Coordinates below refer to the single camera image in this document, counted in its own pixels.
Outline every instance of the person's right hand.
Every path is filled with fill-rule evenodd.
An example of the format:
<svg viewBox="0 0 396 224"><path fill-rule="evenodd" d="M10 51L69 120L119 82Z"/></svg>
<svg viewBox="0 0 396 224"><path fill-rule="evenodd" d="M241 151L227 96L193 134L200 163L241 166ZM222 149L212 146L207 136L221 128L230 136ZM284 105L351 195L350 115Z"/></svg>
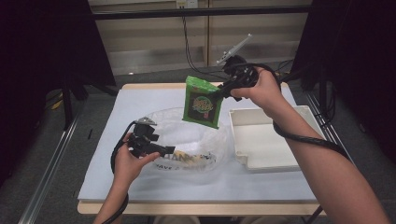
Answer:
<svg viewBox="0 0 396 224"><path fill-rule="evenodd" d="M289 104L283 97L276 80L271 72L256 67L259 80L254 87L231 90L233 97L249 98L254 104L261 107L267 116L272 117L283 104Z"/></svg>

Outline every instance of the gray floor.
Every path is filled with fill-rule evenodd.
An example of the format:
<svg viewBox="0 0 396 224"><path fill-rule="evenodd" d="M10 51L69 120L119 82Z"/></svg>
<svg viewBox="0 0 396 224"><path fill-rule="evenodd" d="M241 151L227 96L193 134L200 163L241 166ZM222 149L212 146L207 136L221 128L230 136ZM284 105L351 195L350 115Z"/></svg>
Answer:
<svg viewBox="0 0 396 224"><path fill-rule="evenodd" d="M197 75L190 69L116 76L118 88L129 82L183 82L186 75ZM306 98L298 81L290 83L297 104L306 105ZM95 151L101 133L111 113L115 97L102 93L92 87L89 99L74 102L75 112L80 108L80 117L73 136L68 143L54 173L44 202L41 204L35 223L89 223L93 216L78 213L78 191L83 182L90 159ZM396 166L378 148L375 140L359 128L359 121L343 104L336 101L336 113L332 125L340 135L349 154L367 178L375 193L384 205L393 223L396 223ZM47 169L54 149L63 134L64 112L62 106L55 110L47 109L35 132L35 141L27 154L21 155L21 162L13 176L0 188L0 223L18 223L29 203L36 186ZM226 223L229 218L205 218L203 223ZM126 217L124 223L150 223L150 217ZM294 217L290 223L303 223ZM316 223L331 223L321 217Z"/></svg>

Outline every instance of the table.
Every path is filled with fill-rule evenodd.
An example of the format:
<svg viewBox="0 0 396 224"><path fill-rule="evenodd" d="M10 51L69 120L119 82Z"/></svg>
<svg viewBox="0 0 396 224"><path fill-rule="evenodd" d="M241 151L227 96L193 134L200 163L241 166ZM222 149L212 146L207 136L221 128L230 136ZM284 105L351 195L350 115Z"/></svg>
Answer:
<svg viewBox="0 0 396 224"><path fill-rule="evenodd" d="M144 116L145 115L144 113L147 113L145 111L150 111L152 107L155 107L155 105L149 104L150 101L155 100L157 97L159 97L161 100L161 97L167 96L167 94L174 94L175 96L174 98L180 100L184 97L179 95L181 92L183 92L183 89L185 89L184 83L154 83L154 84L128 84L125 85L121 91L134 91L134 93L140 92L142 94L146 94L147 98L144 99L146 101L145 109L136 112L134 115L137 118L140 118L142 117L141 115ZM162 91L161 94L149 93L149 92L153 92L154 90L162 90ZM285 83L282 84L282 92L285 95L285 98L287 98L292 105L295 105L290 89L288 85ZM111 141L109 139L111 138L111 136L109 134L106 134L106 130L110 131L111 129L110 126L114 125L115 120L120 118L119 115L113 116L113 113L116 113L116 111L120 110L120 108L118 108L120 106L119 104L120 102L118 102L118 100L121 100L119 99L119 97L115 103L112 115L110 116L109 121L107 122L105 131L99 142L98 149L95 152L94 157L96 156L96 158L98 157L97 154L101 153L101 150L99 150L101 147L101 142L102 144L112 141L117 142L118 139L120 138L120 135L124 131L124 129L120 129L119 131L117 131L118 133L114 133L115 127L113 127L113 130L111 130L111 132L114 133L112 134L114 135L114 137ZM171 101L168 103L170 104L170 106L179 105L179 102ZM131 104L134 104L135 107L138 107L138 106L143 106L144 102L142 102L142 99L136 100L134 98L131 98ZM229 104L234 105L234 103L223 102L222 110L224 108L230 107ZM243 100L242 103L238 103L238 104L241 104L241 106L250 106L250 107L255 106L249 100ZM90 168L94 166L93 164L94 159L95 158L92 158L92 164L90 164ZM125 209L124 214L149 215L149 216L221 216L221 217L264 216L264 215L306 216L306 215L312 215L314 211L318 208L318 202L316 201L315 196L313 196L312 192L307 186L304 180L304 176L302 175L301 172L290 172L290 173L282 173L282 174L254 174L253 172L253 174L250 174L250 173L246 173L246 171L244 171L243 168L240 167L240 165L238 165L236 161L231 162L230 164L231 166L227 168L229 168L231 172L236 171L237 173L238 172L241 173L241 175L238 176L238 178L242 177L242 179L245 178L246 180L249 180L254 175L264 176L264 178L267 179L262 182L268 182L269 185L271 185L271 183L276 183L276 185L278 186L271 186L271 187L266 186L268 187L266 190L272 192L259 192L257 195L251 194L251 192L248 196L240 196L240 195L232 194L231 199L229 198L225 199L225 197L228 197L230 195L228 196L226 194L224 194L225 196L221 195L221 192L219 191L215 192L212 195L207 196L207 198L205 198L204 196L201 199L196 199L194 198L193 195L167 196L167 195L159 194L158 192L156 194L155 190L154 190L154 197L150 198L150 195L148 195L147 193L146 194L143 193L143 195L141 196L131 194L131 191L135 192L136 189L139 189L142 186L146 186L148 183L152 185L152 182L145 182L147 181L144 179L145 171L142 171L142 175L141 175L142 177L139 176L138 178L143 178L143 180L139 180L137 178L135 181L137 183L135 182L133 183L132 189L130 189L130 202L127 208ZM88 176L88 173L91 172L90 168L89 171L87 171L87 176L86 176L86 180L84 181L84 185L90 184L87 183L90 182L90 177ZM221 176L227 176L226 174L227 171L222 171L222 172L224 174L221 174ZM94 197L97 196L93 196L93 198L89 199L89 197L81 195L81 192L84 190L86 191L85 194L91 193L89 192L89 190L87 190L90 188L83 185L83 187L81 188L80 195L78 196L79 198L78 211L81 214L97 214L100 207L102 206L102 201L104 200L104 197L106 197L109 185L111 184L112 174L111 171L108 171L107 169L107 171L101 172L100 175L110 176L106 183L102 182L105 183L104 185L107 185L107 187L99 189L99 191L100 190L102 191L99 193L100 194L99 198L102 197L102 199L98 199L98 198L94 199ZM251 181L252 184L254 183L260 185L259 182L260 180Z"/></svg>

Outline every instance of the hand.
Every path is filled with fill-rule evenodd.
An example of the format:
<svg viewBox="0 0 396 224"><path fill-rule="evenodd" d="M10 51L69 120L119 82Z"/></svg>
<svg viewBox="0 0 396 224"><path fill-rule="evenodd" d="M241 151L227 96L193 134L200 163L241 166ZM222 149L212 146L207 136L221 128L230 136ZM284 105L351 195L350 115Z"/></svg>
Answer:
<svg viewBox="0 0 396 224"><path fill-rule="evenodd" d="M123 139L128 140L130 133L127 133ZM136 158L129 151L126 144L120 147L116 156L113 185L122 188L129 188L131 183L139 176L143 166L160 157L160 153L155 152L148 155L142 155L140 159Z"/></svg>
<svg viewBox="0 0 396 224"><path fill-rule="evenodd" d="M233 89L231 95L233 97L249 98L254 104L261 107L265 114L272 117L280 109L279 107L285 105L287 101L279 90L271 72L260 67L256 67L256 70L259 74L257 84L251 88Z"/></svg>

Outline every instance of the green bag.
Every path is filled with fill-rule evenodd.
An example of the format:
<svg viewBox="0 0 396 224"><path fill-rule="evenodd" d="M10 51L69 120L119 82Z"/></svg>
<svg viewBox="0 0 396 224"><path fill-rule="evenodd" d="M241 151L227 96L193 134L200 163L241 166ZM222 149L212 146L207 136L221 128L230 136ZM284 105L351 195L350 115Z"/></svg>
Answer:
<svg viewBox="0 0 396 224"><path fill-rule="evenodd" d="M186 79L186 101L183 120L218 129L223 97L218 87L198 77Z"/></svg>

